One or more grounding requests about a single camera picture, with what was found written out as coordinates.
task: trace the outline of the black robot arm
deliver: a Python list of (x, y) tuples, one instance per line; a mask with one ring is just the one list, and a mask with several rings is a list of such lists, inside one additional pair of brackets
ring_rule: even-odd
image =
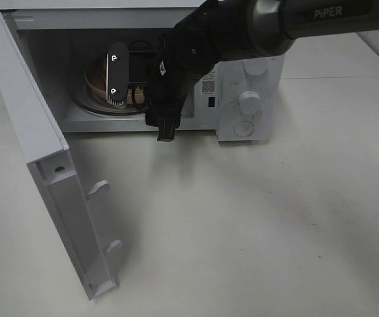
[(379, 0), (207, 0), (165, 38), (149, 69), (147, 125), (174, 139), (191, 87), (219, 61), (284, 54), (299, 37), (379, 29)]

